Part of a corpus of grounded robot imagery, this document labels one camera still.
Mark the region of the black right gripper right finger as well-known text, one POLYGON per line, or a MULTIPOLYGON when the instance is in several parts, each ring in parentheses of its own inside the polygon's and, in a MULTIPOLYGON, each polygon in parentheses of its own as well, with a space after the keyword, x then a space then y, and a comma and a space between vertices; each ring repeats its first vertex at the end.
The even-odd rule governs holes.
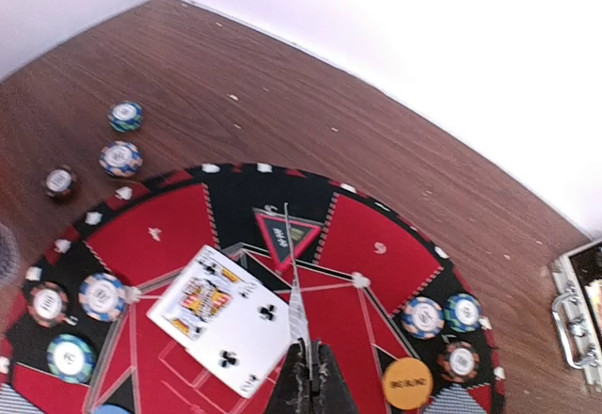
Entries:
POLYGON ((311 344, 309 412, 358 414, 356 402, 342 375, 332 348, 320 341, 311 344))

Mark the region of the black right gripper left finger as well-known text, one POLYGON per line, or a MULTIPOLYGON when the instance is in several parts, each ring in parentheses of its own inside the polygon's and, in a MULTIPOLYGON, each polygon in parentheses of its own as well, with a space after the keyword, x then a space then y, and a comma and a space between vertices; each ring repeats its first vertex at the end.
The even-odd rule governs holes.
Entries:
POLYGON ((303 341, 294 342, 289 347, 265 409, 266 414, 311 412, 311 378, 307 351, 303 341))

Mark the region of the orange big blind button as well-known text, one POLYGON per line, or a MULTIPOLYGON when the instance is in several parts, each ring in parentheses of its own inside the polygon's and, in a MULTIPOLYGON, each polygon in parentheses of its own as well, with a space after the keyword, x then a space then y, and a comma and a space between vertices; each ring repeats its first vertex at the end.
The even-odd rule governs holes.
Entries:
POLYGON ((421 408, 429 400, 434 380, 431 371, 417 358, 399 358, 389 364, 382 377, 386 401, 400 410, 421 408))

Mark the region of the dealt blue card seat eight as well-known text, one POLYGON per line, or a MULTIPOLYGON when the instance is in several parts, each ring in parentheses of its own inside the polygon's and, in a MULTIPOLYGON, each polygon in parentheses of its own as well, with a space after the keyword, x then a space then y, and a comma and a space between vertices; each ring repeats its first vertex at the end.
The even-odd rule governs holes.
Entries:
POLYGON ((422 410, 425 414, 486 414, 486 410, 461 386, 442 390, 422 410))

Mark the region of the green chips stack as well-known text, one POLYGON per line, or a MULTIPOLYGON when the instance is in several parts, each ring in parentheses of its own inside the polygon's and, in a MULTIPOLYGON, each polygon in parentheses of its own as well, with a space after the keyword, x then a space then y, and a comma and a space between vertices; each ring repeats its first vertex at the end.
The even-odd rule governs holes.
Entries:
POLYGON ((446 301, 444 315, 452 330, 461 333, 473 332, 481 327, 482 306, 473 295, 452 295, 446 301))

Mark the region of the black triangular all-in marker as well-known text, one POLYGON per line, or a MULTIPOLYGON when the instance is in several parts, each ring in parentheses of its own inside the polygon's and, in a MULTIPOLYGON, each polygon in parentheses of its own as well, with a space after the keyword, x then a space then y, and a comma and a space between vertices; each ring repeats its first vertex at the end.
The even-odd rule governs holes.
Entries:
POLYGON ((286 272, 322 233, 323 225, 316 221, 257 208, 253 214, 279 273, 286 272))

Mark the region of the blue small blind button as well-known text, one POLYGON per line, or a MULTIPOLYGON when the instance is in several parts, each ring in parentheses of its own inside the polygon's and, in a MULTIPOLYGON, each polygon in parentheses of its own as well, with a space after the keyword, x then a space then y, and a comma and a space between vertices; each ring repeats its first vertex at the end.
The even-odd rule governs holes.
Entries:
POLYGON ((132 414, 132 411, 122 406, 104 404, 96 407, 93 414, 132 414))

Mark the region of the blue cream chips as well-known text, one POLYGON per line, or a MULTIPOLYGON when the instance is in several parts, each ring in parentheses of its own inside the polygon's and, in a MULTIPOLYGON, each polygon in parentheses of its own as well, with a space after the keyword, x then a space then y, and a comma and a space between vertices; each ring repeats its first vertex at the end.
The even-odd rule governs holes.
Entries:
POLYGON ((92 274, 81 283, 78 301, 86 315, 110 323, 125 311, 125 287, 109 273, 92 274))

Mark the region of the blue cream poker chip stack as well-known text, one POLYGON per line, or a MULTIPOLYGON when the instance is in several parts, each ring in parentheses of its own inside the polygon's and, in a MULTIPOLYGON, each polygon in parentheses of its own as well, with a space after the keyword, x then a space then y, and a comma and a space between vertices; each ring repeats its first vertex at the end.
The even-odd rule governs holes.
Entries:
POLYGON ((133 177, 143 165, 138 147, 127 141, 113 141, 101 150, 99 164, 111 177, 133 177))

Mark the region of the red black poker chip stack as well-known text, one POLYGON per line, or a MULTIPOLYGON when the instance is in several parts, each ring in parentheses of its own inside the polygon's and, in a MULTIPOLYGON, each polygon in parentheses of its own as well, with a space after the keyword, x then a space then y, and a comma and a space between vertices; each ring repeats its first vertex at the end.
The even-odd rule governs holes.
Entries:
POLYGON ((54 167, 43 180, 44 192, 51 199, 69 198, 74 193, 76 185, 77 176, 66 165, 54 167))

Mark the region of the green poker chip stack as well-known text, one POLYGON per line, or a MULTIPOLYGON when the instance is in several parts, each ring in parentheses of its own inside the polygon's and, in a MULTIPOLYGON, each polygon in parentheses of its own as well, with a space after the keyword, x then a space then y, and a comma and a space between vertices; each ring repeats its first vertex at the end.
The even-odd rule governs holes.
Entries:
POLYGON ((109 124, 120 133, 138 130, 143 121, 142 106, 136 102, 121 102, 114 105, 108 113, 109 124))

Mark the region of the king of clubs card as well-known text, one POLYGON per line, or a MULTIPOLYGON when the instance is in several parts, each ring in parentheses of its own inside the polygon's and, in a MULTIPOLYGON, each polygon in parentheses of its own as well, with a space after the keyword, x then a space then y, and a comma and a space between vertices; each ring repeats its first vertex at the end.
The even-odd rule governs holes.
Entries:
POLYGON ((147 317, 175 342, 190 349, 238 298, 258 281, 217 249, 205 245, 148 310, 147 317))

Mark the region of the red black chips stack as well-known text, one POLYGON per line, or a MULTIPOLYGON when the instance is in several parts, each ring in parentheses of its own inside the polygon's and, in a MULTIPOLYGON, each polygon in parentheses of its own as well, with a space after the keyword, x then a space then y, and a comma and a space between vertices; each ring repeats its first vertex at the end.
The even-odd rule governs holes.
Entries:
POLYGON ((437 358, 444 380, 452 383, 465 383, 477 376, 480 357, 474 347, 463 341, 448 343, 437 358))

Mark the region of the dealt blue card seat two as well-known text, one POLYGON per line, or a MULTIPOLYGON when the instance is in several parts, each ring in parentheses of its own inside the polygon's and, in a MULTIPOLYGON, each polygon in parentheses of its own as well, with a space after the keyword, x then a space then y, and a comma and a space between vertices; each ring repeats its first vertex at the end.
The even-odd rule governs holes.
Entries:
POLYGON ((43 411, 24 399, 9 384, 3 383, 0 390, 0 414, 43 414, 43 411))

